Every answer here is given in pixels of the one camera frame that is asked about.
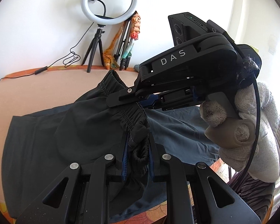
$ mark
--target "screw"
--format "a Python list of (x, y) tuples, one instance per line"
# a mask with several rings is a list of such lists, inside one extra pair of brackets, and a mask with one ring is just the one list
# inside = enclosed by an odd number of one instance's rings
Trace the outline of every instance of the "screw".
[(106, 156), (105, 156), (105, 159), (106, 160), (112, 160), (114, 158), (114, 156), (112, 155), (112, 154), (107, 154)]
[(206, 164), (204, 162), (200, 161), (199, 163), (197, 163), (197, 167), (199, 167), (200, 169), (205, 169)]
[(164, 154), (162, 156), (162, 158), (165, 159), (165, 160), (170, 160), (171, 159), (171, 155), (170, 154)]
[(77, 169), (79, 167), (79, 164), (76, 162), (73, 162), (70, 166), (71, 169)]

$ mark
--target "tripod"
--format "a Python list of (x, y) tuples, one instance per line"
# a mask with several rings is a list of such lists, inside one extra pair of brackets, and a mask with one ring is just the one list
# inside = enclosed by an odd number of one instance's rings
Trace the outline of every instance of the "tripod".
[(101, 37), (102, 37), (102, 34), (105, 32), (105, 31), (102, 30), (102, 28), (105, 25), (98, 24), (98, 26), (99, 26), (99, 28), (96, 30), (96, 34), (94, 35), (94, 38), (91, 41), (91, 43), (90, 43), (90, 45), (88, 47), (88, 50), (87, 50), (87, 52), (86, 52), (86, 54), (84, 56), (84, 59), (82, 61), (82, 64), (81, 64), (81, 65), (85, 64), (85, 61), (86, 61), (86, 59), (87, 59), (87, 57), (89, 55), (89, 52), (91, 51), (90, 57), (89, 57), (89, 62), (88, 62), (88, 67), (87, 67), (87, 72), (88, 73), (91, 70), (94, 53), (96, 52), (96, 47), (98, 46), (98, 44), (99, 44), (99, 50), (100, 50), (102, 65), (104, 66), (103, 47), (102, 47)]

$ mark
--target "ring light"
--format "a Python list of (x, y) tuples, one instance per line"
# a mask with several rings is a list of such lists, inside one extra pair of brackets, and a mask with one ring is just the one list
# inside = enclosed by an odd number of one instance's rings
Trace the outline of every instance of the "ring light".
[(82, 7), (82, 11), (85, 14), (85, 16), (89, 20), (91, 20), (97, 24), (103, 24), (103, 25), (120, 24), (121, 22), (127, 20), (130, 16), (132, 16), (134, 14), (136, 4), (137, 4), (137, 0), (132, 0), (132, 3), (130, 5), (129, 9), (123, 15), (121, 15), (117, 18), (103, 19), (103, 18), (97, 17), (90, 11), (89, 6), (88, 6), (88, 0), (81, 0), (81, 7)]

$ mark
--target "dark gray shorts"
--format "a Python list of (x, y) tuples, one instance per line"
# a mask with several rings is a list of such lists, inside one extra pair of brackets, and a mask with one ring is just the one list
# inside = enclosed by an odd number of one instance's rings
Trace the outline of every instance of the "dark gray shorts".
[(72, 162), (83, 165), (108, 154), (125, 131), (130, 135), (129, 162), (137, 164), (132, 164), (134, 171), (125, 183), (111, 185), (112, 223), (166, 200), (165, 183), (148, 177), (149, 127), (155, 141), (183, 162), (211, 165), (218, 159), (218, 147), (204, 135), (207, 124), (198, 107), (163, 112), (132, 103), (109, 108), (106, 97), (123, 88), (117, 73), (109, 71), (73, 104), (13, 117), (2, 156), (2, 185), (11, 217), (17, 218)]

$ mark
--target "black cable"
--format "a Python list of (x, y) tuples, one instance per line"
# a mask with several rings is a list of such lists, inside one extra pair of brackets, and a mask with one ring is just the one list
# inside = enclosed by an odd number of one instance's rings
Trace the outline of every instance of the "black cable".
[(19, 78), (19, 77), (28, 77), (28, 76), (31, 76), (31, 75), (34, 75), (34, 74), (35, 74), (35, 72), (32, 73), (32, 74), (23, 75), (23, 76), (18, 76), (18, 77), (3, 77), (3, 78), (1, 78), (1, 79), (4, 79), (4, 78), (10, 78), (10, 79), (12, 79), (12, 78)]
[(231, 45), (233, 46), (233, 48), (238, 52), (238, 54), (244, 59), (245, 55), (244, 53), (241, 51), (241, 49), (235, 44), (235, 42), (232, 42)]
[(255, 130), (255, 140), (253, 142), (252, 145), (252, 149), (251, 149), (251, 153), (248, 159), (248, 162), (245, 166), (245, 168), (243, 169), (243, 171), (241, 172), (241, 175), (239, 177), (239, 179), (237, 180), (237, 183), (235, 184), (234, 189), (238, 188), (240, 186), (241, 181), (243, 180), (244, 176), (246, 175), (246, 173), (249, 170), (249, 167), (252, 163), (255, 151), (256, 151), (256, 147), (257, 147), (257, 141), (258, 141), (258, 136), (259, 136), (259, 128), (260, 128), (260, 98), (259, 98), (259, 91), (258, 91), (258, 86), (257, 86), (257, 82), (256, 82), (256, 77), (255, 75), (252, 77), (253, 80), (253, 87), (254, 87), (254, 91), (255, 91), (255, 99), (256, 99), (256, 130)]
[(65, 67), (65, 68), (69, 67), (71, 64), (73, 64), (73, 63), (75, 63), (75, 62), (78, 62), (78, 61), (81, 59), (81, 56), (78, 55), (76, 52), (72, 51), (72, 49), (75, 48), (75, 47), (80, 43), (80, 41), (83, 39), (83, 37), (85, 36), (85, 34), (88, 32), (88, 30), (91, 28), (91, 26), (92, 26), (93, 24), (94, 24), (94, 22), (93, 22), (93, 23), (90, 25), (90, 27), (86, 30), (86, 32), (85, 32), (85, 33), (83, 34), (83, 36), (80, 38), (80, 40), (78, 41), (78, 43), (77, 43), (75, 46), (73, 46), (72, 48), (69, 49), (69, 53), (68, 53), (66, 56), (64, 56), (64, 57), (62, 57), (62, 58), (60, 58), (60, 59), (54, 61), (51, 65), (48, 66), (48, 68), (49, 68), (50, 66), (54, 65), (56, 62), (62, 60), (63, 58), (65, 58), (65, 59), (62, 61), (62, 64), (64, 64), (64, 67)]
[(65, 67), (65, 68), (66, 68), (66, 67), (69, 67), (71, 64), (73, 64), (73, 63), (75, 63), (75, 62), (78, 62), (78, 61), (81, 59), (81, 56), (78, 55), (76, 52), (72, 51), (72, 49), (75, 48), (75, 47), (81, 42), (81, 40), (83, 39), (83, 37), (85, 36), (85, 34), (88, 32), (88, 30), (91, 28), (91, 26), (92, 26), (93, 24), (94, 24), (94, 22), (89, 26), (89, 28), (86, 30), (86, 32), (83, 34), (83, 36), (82, 36), (82, 37), (80, 38), (80, 40), (78, 41), (78, 43), (77, 43), (75, 46), (73, 46), (72, 48), (69, 49), (69, 53), (68, 53), (66, 56), (64, 56), (64, 57), (62, 57), (62, 58), (60, 58), (60, 59), (54, 61), (51, 65), (42, 67), (42, 68), (40, 68), (40, 69), (37, 69), (37, 70), (36, 70), (34, 73), (32, 73), (32, 74), (23, 75), (23, 76), (18, 76), (18, 77), (3, 77), (3, 78), (1, 78), (1, 79), (4, 79), (4, 78), (13, 79), (13, 78), (20, 78), (20, 77), (27, 77), (27, 76), (31, 76), (31, 75), (37, 75), (37, 74), (39, 74), (39, 73), (41, 73), (41, 72), (43, 72), (43, 71), (48, 70), (48, 68), (49, 68), (50, 66), (54, 65), (56, 62), (62, 60), (63, 58), (65, 58), (65, 59), (62, 61), (62, 63), (64, 64), (64, 67)]
[(103, 4), (103, 6), (104, 6), (104, 15), (103, 16), (105, 16), (106, 15), (106, 5), (105, 5), (105, 3), (101, 0), (97, 0), (97, 1), (99, 1), (101, 4)]
[(105, 5), (105, 3), (102, 1), (102, 0), (97, 0), (97, 1), (99, 1), (101, 4), (103, 4), (103, 6), (104, 6), (104, 15), (103, 16), (105, 16), (106, 15), (106, 5)]

